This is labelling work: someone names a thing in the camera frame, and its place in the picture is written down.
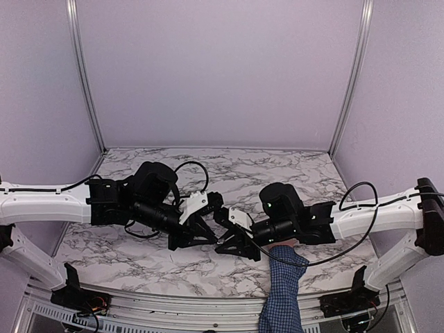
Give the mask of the blue checkered sleeve forearm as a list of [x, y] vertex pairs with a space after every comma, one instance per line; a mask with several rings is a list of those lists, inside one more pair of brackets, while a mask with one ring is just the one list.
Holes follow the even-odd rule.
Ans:
[[258, 332], [303, 332], [298, 304], [299, 280], [309, 261], [288, 246], [268, 251], [271, 288], [259, 315]]

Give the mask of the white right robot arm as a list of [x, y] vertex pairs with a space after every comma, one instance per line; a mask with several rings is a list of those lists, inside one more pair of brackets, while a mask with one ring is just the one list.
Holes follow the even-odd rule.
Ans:
[[214, 220], [227, 232], [216, 251], [255, 261], [262, 246], [297, 239], [300, 244], [333, 244], [356, 235], [406, 230], [405, 236], [375, 263], [359, 269], [343, 304], [351, 311], [365, 305], [371, 293], [378, 293], [419, 261], [443, 254], [443, 194], [429, 178], [404, 192], [352, 203], [327, 201], [306, 206], [293, 185], [272, 183], [259, 193], [266, 214], [253, 221], [245, 212], [221, 207]]

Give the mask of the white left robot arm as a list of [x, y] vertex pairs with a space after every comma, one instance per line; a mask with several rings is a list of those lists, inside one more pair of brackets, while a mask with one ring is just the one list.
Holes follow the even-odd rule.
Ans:
[[92, 175], [72, 185], [1, 186], [1, 254], [44, 283], [74, 309], [87, 304], [76, 269], [53, 260], [30, 242], [20, 223], [67, 222], [93, 226], [131, 221], [168, 236], [169, 250], [215, 244], [204, 216], [223, 205], [218, 192], [206, 189], [181, 196], [178, 175], [160, 162], [144, 162], [123, 180]]

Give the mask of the person's hand with long nails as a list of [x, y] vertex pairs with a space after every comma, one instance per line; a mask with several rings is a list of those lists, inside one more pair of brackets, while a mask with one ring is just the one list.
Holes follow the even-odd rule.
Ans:
[[270, 244], [267, 246], [267, 249], [271, 250], [272, 248], [278, 247], [278, 246], [288, 246], [288, 247], [294, 248], [296, 243], [297, 243], [296, 239], [288, 239], [286, 241], [280, 241], [280, 242], [275, 242], [273, 244]]

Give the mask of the aluminium front rail frame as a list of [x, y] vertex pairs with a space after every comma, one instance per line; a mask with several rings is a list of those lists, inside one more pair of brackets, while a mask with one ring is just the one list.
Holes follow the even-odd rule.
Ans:
[[[13, 332], [256, 332], [263, 298], [202, 298], [163, 296], [89, 285], [88, 289], [110, 295], [108, 311], [96, 318], [79, 318], [76, 312], [50, 301], [51, 294], [32, 278], [24, 292], [12, 327]], [[417, 332], [407, 297], [400, 282], [381, 292], [377, 309], [325, 317], [320, 308], [322, 293], [298, 297], [306, 332], [344, 332], [344, 323], [373, 314], [368, 321], [374, 332]]]

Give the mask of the left aluminium corner post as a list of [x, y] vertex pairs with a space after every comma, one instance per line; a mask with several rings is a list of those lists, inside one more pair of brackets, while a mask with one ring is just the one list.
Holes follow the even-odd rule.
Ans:
[[105, 146], [104, 138], [100, 129], [99, 118], [96, 113], [94, 99], [87, 75], [87, 66], [80, 32], [80, 22], [78, 20], [77, 1], [67, 0], [66, 5], [72, 46], [74, 49], [74, 57], [76, 61], [76, 68], [79, 76], [80, 87], [85, 101], [87, 116], [92, 127], [92, 133], [98, 150], [100, 154], [103, 155], [107, 152], [107, 148]]

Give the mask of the aluminium corner post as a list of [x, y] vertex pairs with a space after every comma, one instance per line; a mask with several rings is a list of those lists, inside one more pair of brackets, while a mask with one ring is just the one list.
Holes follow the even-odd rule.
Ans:
[[76, 61], [76, 68], [79, 76], [80, 87], [85, 101], [87, 116], [92, 127], [92, 133], [98, 150], [100, 154], [103, 155], [107, 152], [107, 148], [105, 146], [104, 138], [100, 129], [99, 118], [96, 113], [94, 99], [87, 75], [87, 66], [80, 32], [80, 22], [78, 20], [77, 1], [67, 0], [66, 5], [72, 46], [74, 49], [74, 57]]
[[366, 49], [368, 46], [368, 38], [370, 35], [370, 26], [373, 17], [374, 1], [364, 0], [361, 19], [359, 23], [359, 30], [357, 36], [357, 43], [355, 48], [355, 54], [352, 59], [352, 66], [348, 79], [348, 84], [345, 89], [343, 102], [341, 104], [341, 110], [339, 118], [334, 129], [332, 141], [330, 142], [329, 156], [333, 160], [339, 149], [342, 136], [345, 132], [345, 127], [350, 116], [353, 98], [359, 81], [359, 76], [363, 67], [363, 63], [366, 56]]

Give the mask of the right aluminium corner post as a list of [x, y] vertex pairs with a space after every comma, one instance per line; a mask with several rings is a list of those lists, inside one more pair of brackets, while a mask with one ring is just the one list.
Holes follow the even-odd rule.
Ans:
[[370, 26], [373, 17], [374, 1], [364, 0], [361, 19], [359, 23], [359, 30], [357, 36], [357, 43], [355, 48], [355, 54], [352, 59], [352, 66], [348, 79], [348, 84], [345, 89], [343, 102], [341, 104], [341, 110], [339, 118], [334, 129], [332, 141], [330, 142], [329, 156], [333, 160], [339, 149], [342, 136], [345, 132], [345, 127], [350, 116], [353, 98], [359, 81], [359, 76], [363, 67], [363, 63], [366, 56], [366, 49], [368, 46], [368, 38], [370, 35]]

